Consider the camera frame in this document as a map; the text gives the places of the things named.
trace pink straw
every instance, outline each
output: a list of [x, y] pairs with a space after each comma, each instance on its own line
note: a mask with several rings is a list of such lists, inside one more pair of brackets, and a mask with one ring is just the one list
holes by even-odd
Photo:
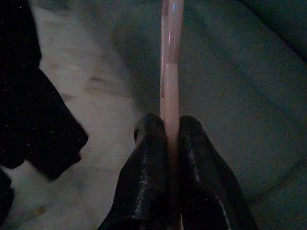
[[180, 229], [177, 203], [179, 132], [178, 55], [184, 0], [163, 0], [161, 19], [160, 117], [165, 122], [170, 175], [169, 229]]

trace translucent pink tube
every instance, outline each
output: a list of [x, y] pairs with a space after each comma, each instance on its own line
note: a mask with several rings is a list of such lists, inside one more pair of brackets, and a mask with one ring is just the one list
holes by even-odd
[[177, 205], [179, 132], [178, 56], [183, 15], [183, 0], [163, 0], [161, 19], [160, 116], [165, 122], [170, 170], [171, 217], [169, 229], [180, 229]]

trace pink tube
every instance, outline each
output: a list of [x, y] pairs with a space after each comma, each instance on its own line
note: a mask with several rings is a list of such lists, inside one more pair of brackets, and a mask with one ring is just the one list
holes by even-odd
[[183, 0], [163, 0], [161, 19], [161, 85], [160, 116], [165, 122], [167, 136], [170, 206], [173, 216], [169, 229], [180, 229], [177, 203], [179, 132], [178, 56], [183, 15]]

